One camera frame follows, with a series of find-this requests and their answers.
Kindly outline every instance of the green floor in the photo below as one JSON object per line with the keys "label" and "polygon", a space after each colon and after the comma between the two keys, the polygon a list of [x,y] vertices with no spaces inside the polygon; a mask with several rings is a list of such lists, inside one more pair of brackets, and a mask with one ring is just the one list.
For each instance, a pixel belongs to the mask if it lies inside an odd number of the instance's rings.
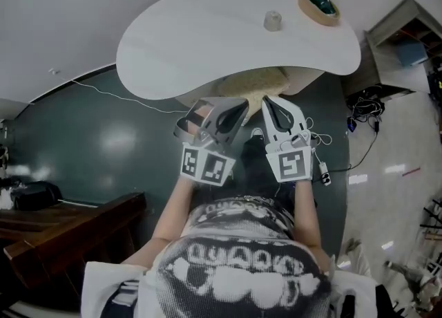
{"label": "green floor", "polygon": [[[84,83],[138,99],[123,87],[116,71]],[[345,168],[349,149],[339,78],[324,74],[291,100],[314,119],[313,131],[333,137],[331,146],[318,148],[321,160],[329,169]],[[186,110],[174,99],[141,101],[163,110]],[[146,241],[177,179],[182,147],[173,136],[173,127],[181,115],[158,113],[73,85],[8,122],[8,139],[3,143],[10,147],[11,165],[28,167],[35,178],[57,185],[64,198],[105,203],[128,192],[145,191],[153,209],[140,232]],[[259,125],[261,113],[240,130],[233,143],[238,153],[250,130]],[[328,253],[337,254],[345,224],[347,185],[345,173],[334,173],[331,179],[328,187],[315,183],[314,196],[323,246]]]}

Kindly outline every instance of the wooden bowl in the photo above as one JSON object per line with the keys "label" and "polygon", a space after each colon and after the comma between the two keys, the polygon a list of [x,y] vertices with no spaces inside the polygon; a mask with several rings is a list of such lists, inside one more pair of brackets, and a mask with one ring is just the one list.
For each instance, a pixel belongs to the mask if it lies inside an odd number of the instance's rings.
{"label": "wooden bowl", "polygon": [[337,26],[340,19],[339,9],[336,5],[331,1],[333,5],[336,16],[332,17],[326,15],[323,11],[321,11],[317,6],[315,6],[310,0],[298,0],[299,8],[311,19],[315,22],[322,24],[323,26]]}

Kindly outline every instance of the white table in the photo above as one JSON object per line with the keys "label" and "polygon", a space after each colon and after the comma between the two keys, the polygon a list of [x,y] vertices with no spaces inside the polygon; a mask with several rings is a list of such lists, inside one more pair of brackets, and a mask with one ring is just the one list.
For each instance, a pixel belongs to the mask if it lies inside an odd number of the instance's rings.
{"label": "white table", "polygon": [[[263,26],[270,10],[282,15],[278,32]],[[123,85],[149,100],[252,68],[298,66],[348,75],[360,61],[358,40],[344,19],[322,26],[300,10],[298,0],[161,0],[128,27],[117,51]]]}

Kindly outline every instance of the green object in bowl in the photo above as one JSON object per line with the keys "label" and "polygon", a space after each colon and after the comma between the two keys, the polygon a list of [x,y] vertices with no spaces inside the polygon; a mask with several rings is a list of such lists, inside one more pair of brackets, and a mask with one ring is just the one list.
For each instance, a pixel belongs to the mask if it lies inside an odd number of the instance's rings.
{"label": "green object in bowl", "polygon": [[336,16],[336,10],[330,0],[310,0],[317,8],[329,16]]}

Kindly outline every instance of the black and white shirt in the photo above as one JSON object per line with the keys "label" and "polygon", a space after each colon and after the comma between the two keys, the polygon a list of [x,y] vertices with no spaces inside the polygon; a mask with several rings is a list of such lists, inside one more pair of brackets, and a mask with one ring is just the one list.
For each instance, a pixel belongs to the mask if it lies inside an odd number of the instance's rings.
{"label": "black and white shirt", "polygon": [[88,263],[89,317],[327,317],[331,285],[290,213],[255,196],[195,208],[151,270]]}

